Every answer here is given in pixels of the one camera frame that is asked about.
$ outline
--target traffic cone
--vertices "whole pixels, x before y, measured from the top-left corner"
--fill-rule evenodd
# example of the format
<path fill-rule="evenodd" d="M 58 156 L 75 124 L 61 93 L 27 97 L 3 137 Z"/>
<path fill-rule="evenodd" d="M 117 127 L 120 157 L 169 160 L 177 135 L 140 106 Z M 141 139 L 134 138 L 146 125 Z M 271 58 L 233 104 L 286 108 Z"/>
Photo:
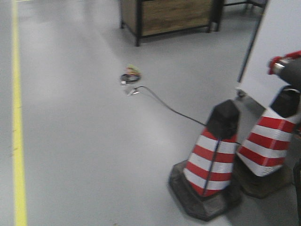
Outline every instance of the traffic cone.
<path fill-rule="evenodd" d="M 187 161 L 173 166 L 169 184 L 194 218 L 209 221 L 241 201 L 232 178 L 239 110 L 231 100 L 217 105 Z"/>
<path fill-rule="evenodd" d="M 235 175 L 248 195 L 264 198 L 291 183 L 291 170 L 284 161 L 301 118 L 299 102 L 300 93 L 284 87 L 238 149 Z"/>

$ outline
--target black cone top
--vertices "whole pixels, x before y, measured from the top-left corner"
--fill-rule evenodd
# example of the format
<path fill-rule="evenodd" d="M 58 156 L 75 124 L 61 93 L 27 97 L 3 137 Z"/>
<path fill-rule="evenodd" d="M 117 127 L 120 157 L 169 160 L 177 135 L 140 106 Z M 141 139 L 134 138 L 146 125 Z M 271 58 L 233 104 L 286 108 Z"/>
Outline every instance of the black cone top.
<path fill-rule="evenodd" d="M 220 139 L 230 139 L 237 133 L 240 112 L 232 100 L 227 100 L 211 112 L 207 122 L 208 131 Z"/>
<path fill-rule="evenodd" d="M 271 104 L 271 108 L 283 118 L 288 118 L 298 112 L 300 93 L 294 91 L 294 86 L 285 86 Z"/>

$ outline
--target white stripe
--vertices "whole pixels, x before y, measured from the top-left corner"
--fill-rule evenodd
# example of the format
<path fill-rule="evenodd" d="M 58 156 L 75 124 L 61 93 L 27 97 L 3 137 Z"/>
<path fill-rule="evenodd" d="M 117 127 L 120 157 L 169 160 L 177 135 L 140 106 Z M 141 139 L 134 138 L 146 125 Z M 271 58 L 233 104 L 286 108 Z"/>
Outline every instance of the white stripe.
<path fill-rule="evenodd" d="M 287 150 L 272 150 L 255 144 L 249 140 L 245 140 L 242 146 L 270 159 L 285 158 L 287 154 Z"/>
<path fill-rule="evenodd" d="M 198 146 L 201 146 L 205 149 L 208 149 L 212 152 L 214 152 L 215 150 L 215 146 L 217 144 L 216 140 L 212 140 L 210 138 L 207 138 L 203 135 L 198 137 L 197 143 Z M 221 142 L 218 152 L 219 153 L 225 153 L 225 154 L 233 154 L 234 153 L 234 149 L 235 149 L 235 143 L 229 143 L 229 142 Z"/>
<path fill-rule="evenodd" d="M 203 170 L 209 171 L 211 161 L 204 159 L 197 154 L 191 153 L 189 162 L 202 168 Z M 233 169 L 233 163 L 214 162 L 212 172 L 214 173 L 231 173 Z"/>
<path fill-rule="evenodd" d="M 203 178 L 200 178 L 199 176 L 195 175 L 194 173 L 190 172 L 188 169 L 184 169 L 184 175 L 187 180 L 194 183 L 195 185 L 205 188 L 206 180 Z M 229 180 L 226 181 L 208 181 L 207 189 L 208 190 L 222 190 L 226 186 L 230 184 Z"/>
<path fill-rule="evenodd" d="M 277 166 L 261 166 L 258 165 L 257 163 L 249 160 L 242 154 L 238 153 L 239 158 L 247 165 L 247 167 L 257 176 L 263 177 L 266 176 L 272 172 L 275 172 L 277 169 L 281 168 L 282 165 L 277 165 Z"/>
<path fill-rule="evenodd" d="M 288 118 L 283 118 L 280 115 L 278 115 L 273 109 L 271 109 L 270 107 L 268 107 L 264 113 L 262 114 L 262 116 L 264 117 L 268 117 L 268 118 L 274 118 L 274 119 L 282 119 L 282 120 L 286 120 L 289 121 L 293 124 L 296 124 L 300 121 L 301 119 L 301 114 L 300 114 L 300 110 L 298 110 L 297 114 L 288 117 Z"/>
<path fill-rule="evenodd" d="M 274 140 L 291 141 L 292 134 L 283 132 L 278 129 L 272 129 L 264 126 L 255 125 L 252 129 L 253 133 L 268 137 Z"/>

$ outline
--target cable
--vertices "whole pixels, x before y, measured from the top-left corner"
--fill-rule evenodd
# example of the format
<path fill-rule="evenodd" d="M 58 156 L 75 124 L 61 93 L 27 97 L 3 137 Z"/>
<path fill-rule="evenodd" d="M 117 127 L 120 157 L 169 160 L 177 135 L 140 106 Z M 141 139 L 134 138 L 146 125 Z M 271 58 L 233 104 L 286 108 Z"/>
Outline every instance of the cable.
<path fill-rule="evenodd" d="M 208 183 L 209 183 L 209 180 L 211 179 L 212 168 L 213 168 L 213 165 L 214 165 L 217 153 L 218 153 L 218 148 L 220 147 L 221 141 L 222 141 L 222 139 L 220 137 L 218 137 L 217 141 L 216 141 L 215 148 L 214 148 L 214 153 L 213 153 L 213 156 L 212 156 L 212 161 L 211 161 L 211 164 L 210 164 L 210 168 L 208 170 L 208 176 L 206 178 L 206 183 L 205 183 L 203 195 L 205 195 L 205 193 L 207 191 Z"/>
<path fill-rule="evenodd" d="M 161 104 L 163 104 L 165 107 L 167 107 L 169 110 L 171 110 L 172 112 L 174 112 L 174 113 L 176 113 L 176 114 L 179 114 L 180 116 L 183 116 L 183 117 L 185 117 L 185 118 L 187 118 L 187 119 L 190 119 L 190 120 L 192 120 L 192 121 L 194 121 L 194 122 L 196 122 L 196 123 L 198 123 L 198 124 L 200 124 L 200 125 L 202 125 L 202 126 L 206 126 L 206 124 L 204 124 L 204 123 L 202 123 L 202 122 L 200 122 L 200 121 L 198 121 L 198 120 L 195 120 L 195 119 L 193 119 L 193 118 L 191 118 L 191 117 L 189 117 L 189 116 L 187 116 L 187 115 L 185 115 L 185 114 L 182 114 L 182 113 L 180 113 L 180 112 L 178 112 L 178 111 L 176 111 L 175 109 L 173 109 L 173 108 L 171 108 L 170 106 L 168 106 L 163 100 L 161 100 L 161 98 L 159 98 L 150 88 L 148 88 L 148 87 L 146 87 L 146 86 L 138 86 L 138 87 L 136 87 L 136 88 L 133 88 L 133 90 L 131 91 L 131 95 L 132 94 L 134 94 L 134 93 L 136 93 L 136 91 L 139 89 L 139 88 L 145 88 L 147 91 L 149 91 L 158 101 L 160 101 L 161 102 Z"/>

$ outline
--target white wall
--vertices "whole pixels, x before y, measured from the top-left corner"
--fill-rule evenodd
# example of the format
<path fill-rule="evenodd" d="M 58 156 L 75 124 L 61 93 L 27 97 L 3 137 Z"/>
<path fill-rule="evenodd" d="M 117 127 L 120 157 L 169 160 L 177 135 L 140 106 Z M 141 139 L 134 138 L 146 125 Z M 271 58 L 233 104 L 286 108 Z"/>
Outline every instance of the white wall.
<path fill-rule="evenodd" d="M 297 50 L 301 50 L 301 0 L 269 0 L 239 87 L 269 106 L 286 83 L 268 75 L 268 62 Z"/>

